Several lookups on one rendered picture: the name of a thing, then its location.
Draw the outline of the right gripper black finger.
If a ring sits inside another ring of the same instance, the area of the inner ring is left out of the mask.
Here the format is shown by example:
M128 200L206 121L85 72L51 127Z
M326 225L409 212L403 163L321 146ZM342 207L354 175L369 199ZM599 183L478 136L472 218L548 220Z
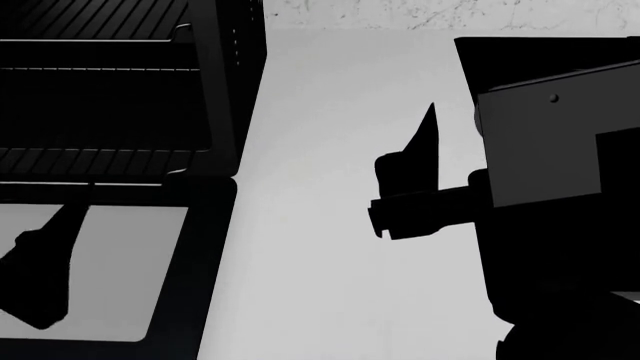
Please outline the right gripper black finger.
M382 198L438 190L439 129L434 103L404 149L377 158L374 172Z

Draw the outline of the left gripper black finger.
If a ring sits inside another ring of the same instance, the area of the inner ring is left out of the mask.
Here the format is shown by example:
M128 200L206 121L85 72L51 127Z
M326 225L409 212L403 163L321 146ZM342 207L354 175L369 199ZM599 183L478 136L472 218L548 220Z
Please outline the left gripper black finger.
M94 183L85 186L78 195L65 203L47 223L30 232L35 241L75 241L91 206Z

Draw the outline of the black toaster oven body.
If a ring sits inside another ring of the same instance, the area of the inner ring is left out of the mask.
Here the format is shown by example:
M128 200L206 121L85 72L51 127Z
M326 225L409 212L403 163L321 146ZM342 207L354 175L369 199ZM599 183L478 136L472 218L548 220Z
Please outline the black toaster oven body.
M0 0L0 39L164 40L189 23L199 71L0 69L0 149L207 151L234 176L267 47L262 0Z

